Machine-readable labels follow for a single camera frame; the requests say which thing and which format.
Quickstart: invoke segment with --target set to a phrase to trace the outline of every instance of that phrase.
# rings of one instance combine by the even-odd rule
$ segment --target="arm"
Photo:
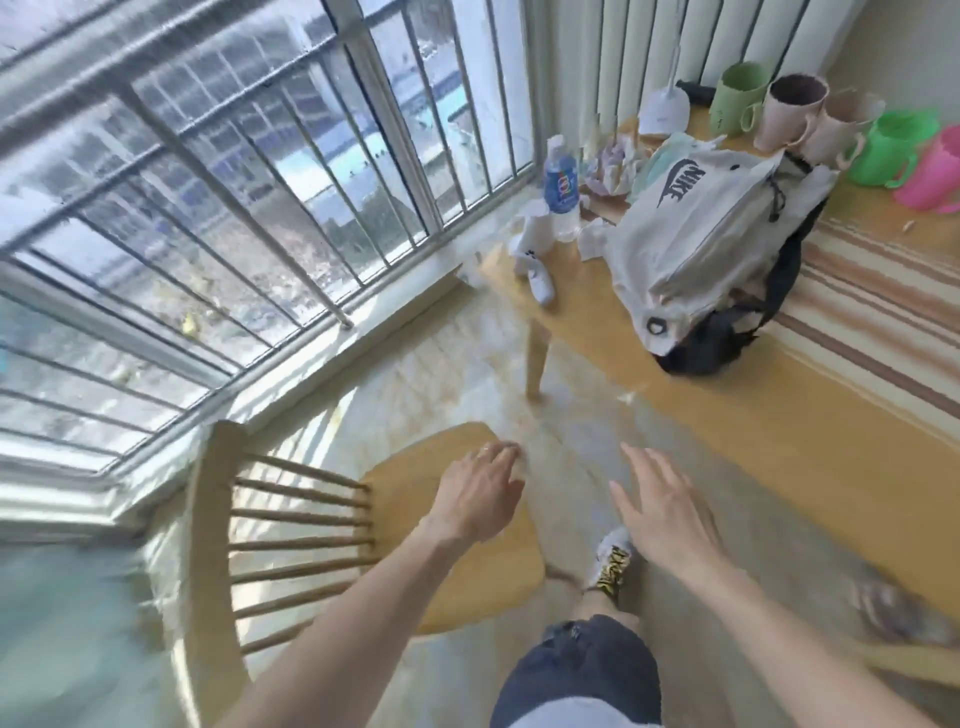
[[[430,513],[270,665],[219,728],[366,725],[446,575],[510,522],[519,449],[491,443],[450,465]]]
[[[723,621],[800,728],[936,728],[733,565],[706,503],[664,455],[623,448],[639,484],[639,508],[618,483],[611,494],[634,545]]]

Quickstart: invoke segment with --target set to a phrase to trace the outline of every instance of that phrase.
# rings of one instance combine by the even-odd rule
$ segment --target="plastic water bottle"
[[[553,218],[553,234],[570,242],[580,233],[580,187],[577,182],[577,160],[564,145],[561,134],[546,142],[543,163],[543,199]]]

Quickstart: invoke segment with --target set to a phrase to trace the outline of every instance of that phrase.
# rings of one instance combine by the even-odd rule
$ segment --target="white backpack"
[[[601,255],[664,370],[711,374],[754,340],[793,286],[836,177],[789,153],[695,148],[640,192]]]

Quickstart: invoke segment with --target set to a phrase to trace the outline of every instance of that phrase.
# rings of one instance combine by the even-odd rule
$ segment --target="wooden table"
[[[882,190],[842,183],[834,198],[833,217],[865,220],[895,238],[904,237],[903,225],[914,219],[907,237],[934,254],[960,257],[954,220],[896,206]],[[624,206],[614,203],[604,214],[618,220],[618,209],[622,214]],[[960,620],[956,444],[808,366],[770,336],[760,336],[717,376],[668,376],[640,344],[604,260],[582,262],[573,244],[557,244],[543,260],[557,289],[546,309],[514,274],[502,246],[481,267],[492,289],[531,322],[528,396],[538,395],[549,341],[559,338],[839,542]]]

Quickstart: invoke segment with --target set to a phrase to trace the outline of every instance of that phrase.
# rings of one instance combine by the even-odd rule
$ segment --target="striped rug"
[[[811,366],[960,443],[960,268],[823,221],[765,331]]]

